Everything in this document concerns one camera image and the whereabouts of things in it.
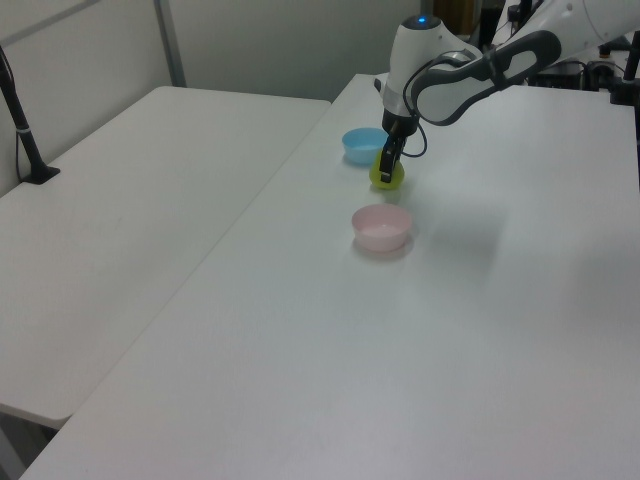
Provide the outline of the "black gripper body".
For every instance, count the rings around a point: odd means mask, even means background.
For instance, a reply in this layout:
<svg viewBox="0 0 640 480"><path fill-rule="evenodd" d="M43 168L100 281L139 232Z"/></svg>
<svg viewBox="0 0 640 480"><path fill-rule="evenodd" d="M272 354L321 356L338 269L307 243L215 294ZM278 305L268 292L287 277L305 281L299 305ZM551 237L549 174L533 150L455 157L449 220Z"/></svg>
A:
<svg viewBox="0 0 640 480"><path fill-rule="evenodd" d="M408 138L416 132L416 118L414 116L396 115L384 110L382 128L394 138Z"/></svg>

